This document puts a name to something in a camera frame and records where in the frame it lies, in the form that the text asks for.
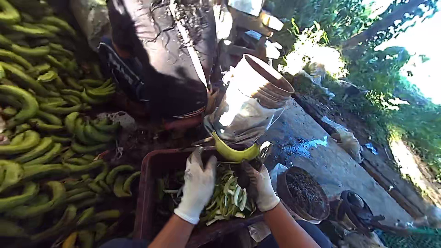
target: gloved hand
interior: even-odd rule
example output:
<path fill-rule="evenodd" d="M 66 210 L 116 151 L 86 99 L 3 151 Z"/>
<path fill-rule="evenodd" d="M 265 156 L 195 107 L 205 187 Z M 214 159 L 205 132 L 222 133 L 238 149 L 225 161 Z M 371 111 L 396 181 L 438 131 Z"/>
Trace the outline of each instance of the gloved hand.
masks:
<path fill-rule="evenodd" d="M 250 178 L 250 187 L 254 187 L 257 190 L 255 201 L 259 210 L 261 212 L 266 212 L 279 204 L 280 198 L 273 190 L 271 179 L 265 165 L 262 165 L 260 172 L 245 161 L 242 162 L 241 166 Z"/>
<path fill-rule="evenodd" d="M 199 216 L 213 194 L 216 178 L 217 158 L 211 156 L 204 170 L 201 153 L 202 147 L 198 147 L 187 159 L 183 196 L 174 211 L 176 215 L 191 224 L 199 222 Z"/>

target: sky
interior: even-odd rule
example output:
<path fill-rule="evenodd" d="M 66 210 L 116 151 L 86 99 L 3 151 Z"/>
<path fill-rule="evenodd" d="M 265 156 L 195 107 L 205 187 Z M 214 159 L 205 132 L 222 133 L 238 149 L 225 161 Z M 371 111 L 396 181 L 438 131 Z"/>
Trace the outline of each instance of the sky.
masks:
<path fill-rule="evenodd" d="M 391 0 L 376 0 L 372 9 L 378 9 L 381 13 L 391 3 Z M 397 38 L 381 44 L 378 49 L 390 46 L 403 46 L 410 55 L 411 60 L 402 68 L 403 76 L 407 76 L 406 71 L 412 71 L 413 76 L 407 79 L 415 84 L 427 98 L 431 98 L 435 104 L 441 104 L 441 13 L 421 22 L 418 19 L 415 26 L 410 27 L 405 33 L 398 35 Z M 420 54 L 430 58 L 429 61 L 422 63 Z"/>

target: concrete floor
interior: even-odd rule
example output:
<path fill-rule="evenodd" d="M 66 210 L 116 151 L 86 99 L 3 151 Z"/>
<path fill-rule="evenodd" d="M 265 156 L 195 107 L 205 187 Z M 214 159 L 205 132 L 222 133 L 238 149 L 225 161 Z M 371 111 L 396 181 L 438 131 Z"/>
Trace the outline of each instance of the concrete floor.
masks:
<path fill-rule="evenodd" d="M 275 147 L 266 159 L 268 170 L 281 164 L 302 167 L 323 187 L 328 197 L 353 190 L 367 202 L 383 224 L 412 221 L 411 216 L 293 100 L 290 108 L 259 138 Z"/>

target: brown plastic crate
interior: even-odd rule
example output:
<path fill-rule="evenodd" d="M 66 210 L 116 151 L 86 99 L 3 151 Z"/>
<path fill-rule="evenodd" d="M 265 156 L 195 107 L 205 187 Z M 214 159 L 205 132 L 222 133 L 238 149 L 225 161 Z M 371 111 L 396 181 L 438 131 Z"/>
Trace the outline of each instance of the brown plastic crate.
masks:
<path fill-rule="evenodd" d="M 156 179 L 162 178 L 167 172 L 185 169 L 187 158 L 194 150 L 194 147 L 154 150 L 144 157 L 139 180 L 134 238 L 153 240 Z M 221 158 L 215 147 L 205 147 L 205 151 L 202 153 L 202 160 L 207 161 L 211 155 Z M 232 218 L 230 221 L 217 221 L 209 226 L 195 228 L 187 243 L 187 247 L 199 247 L 227 233 L 234 232 L 239 228 L 259 221 L 263 221 L 263 214 L 256 212 L 245 219 Z"/>

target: wet floor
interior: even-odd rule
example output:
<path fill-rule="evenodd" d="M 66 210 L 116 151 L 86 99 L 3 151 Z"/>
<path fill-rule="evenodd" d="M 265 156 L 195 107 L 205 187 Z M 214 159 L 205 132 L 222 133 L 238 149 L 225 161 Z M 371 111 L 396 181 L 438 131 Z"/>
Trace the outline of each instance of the wet floor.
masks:
<path fill-rule="evenodd" d="M 292 156 L 310 158 L 312 148 L 317 148 L 318 145 L 326 147 L 328 136 L 323 136 L 322 139 L 307 140 L 286 135 L 283 140 L 276 140 L 273 144 L 275 146 L 275 149 L 273 149 L 274 159 L 286 165 Z"/>

